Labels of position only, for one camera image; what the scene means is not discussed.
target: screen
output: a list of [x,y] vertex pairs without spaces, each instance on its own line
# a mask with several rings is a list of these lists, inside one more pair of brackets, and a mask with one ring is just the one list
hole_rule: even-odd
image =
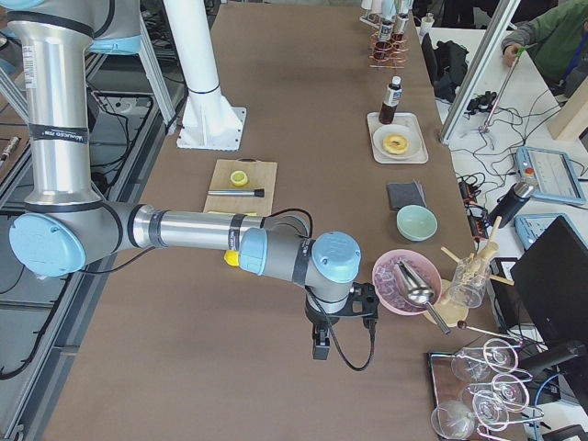
[[[547,346],[580,340],[588,346],[588,248],[556,218],[514,265],[514,286]],[[588,411],[588,356],[560,364]]]
[[541,193],[568,198],[580,197],[562,154],[529,150],[529,158]]

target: lemon half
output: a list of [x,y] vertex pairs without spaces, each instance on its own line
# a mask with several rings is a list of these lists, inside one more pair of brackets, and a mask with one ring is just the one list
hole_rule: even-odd
[[231,173],[231,184],[236,187],[242,187],[247,185],[249,182],[249,178],[247,177],[247,173],[243,170],[235,170]]

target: white pole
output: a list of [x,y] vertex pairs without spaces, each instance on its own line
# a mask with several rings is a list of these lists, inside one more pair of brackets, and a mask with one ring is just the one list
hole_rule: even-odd
[[183,148],[238,150],[245,109],[222,95],[202,0],[164,0],[188,87],[177,145]]

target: wooden table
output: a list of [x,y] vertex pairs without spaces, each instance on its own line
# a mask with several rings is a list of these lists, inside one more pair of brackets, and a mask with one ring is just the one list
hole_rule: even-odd
[[[186,151],[167,139],[143,202],[202,210],[218,158],[278,162],[274,210],[301,207],[322,232],[353,235],[369,281],[390,249],[426,255],[443,277],[454,263],[439,248],[473,251],[449,151],[411,28],[410,63],[399,70],[400,111],[418,116],[429,152],[422,165],[374,161],[366,114],[378,111],[391,71],[368,68],[370,29],[359,8],[223,5],[213,45],[222,90],[247,106],[237,153]],[[423,183],[438,233],[409,243],[395,227],[385,186]],[[119,263],[131,253],[124,253]],[[366,372],[335,350],[311,359],[304,292],[229,267],[222,252],[165,249],[111,276],[45,432],[46,440],[436,439],[424,353],[455,351],[475,337],[445,337],[424,317],[380,308],[376,355]],[[493,326],[488,303],[470,313]],[[360,321],[335,330],[356,364],[368,356]]]

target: glass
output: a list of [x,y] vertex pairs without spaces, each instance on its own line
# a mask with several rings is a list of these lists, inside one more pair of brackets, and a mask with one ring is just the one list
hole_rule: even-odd
[[501,338],[491,338],[483,347],[462,347],[451,360],[453,374],[462,381],[481,382],[492,371],[513,372],[518,366],[515,347]]
[[500,396],[492,390],[479,390],[473,394],[471,407],[457,400],[439,403],[431,413],[431,425],[438,435],[446,439],[468,439],[475,430],[485,438],[506,441],[491,435],[490,431],[501,432],[511,424],[526,424],[543,418],[539,409],[529,409],[539,412],[539,416],[511,420]]
[[447,295],[458,305],[478,308],[484,299],[489,277],[490,267],[483,259],[477,256],[461,259]]
[[482,390],[495,393],[508,412],[520,413],[529,405],[529,391],[523,381],[512,374],[497,374],[490,382],[473,383],[459,394],[459,399],[472,406],[473,396]]

